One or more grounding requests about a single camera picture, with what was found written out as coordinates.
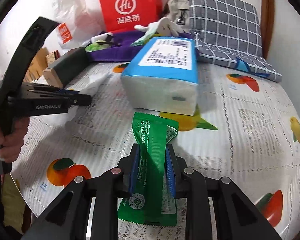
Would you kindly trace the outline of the left hand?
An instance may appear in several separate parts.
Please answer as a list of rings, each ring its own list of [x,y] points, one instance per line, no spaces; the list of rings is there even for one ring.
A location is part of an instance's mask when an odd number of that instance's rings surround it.
[[[6,163],[12,163],[18,159],[29,124],[29,117],[17,119],[14,123],[12,134],[7,136],[4,136],[0,129],[0,145],[2,146],[0,149],[0,157],[4,159]]]

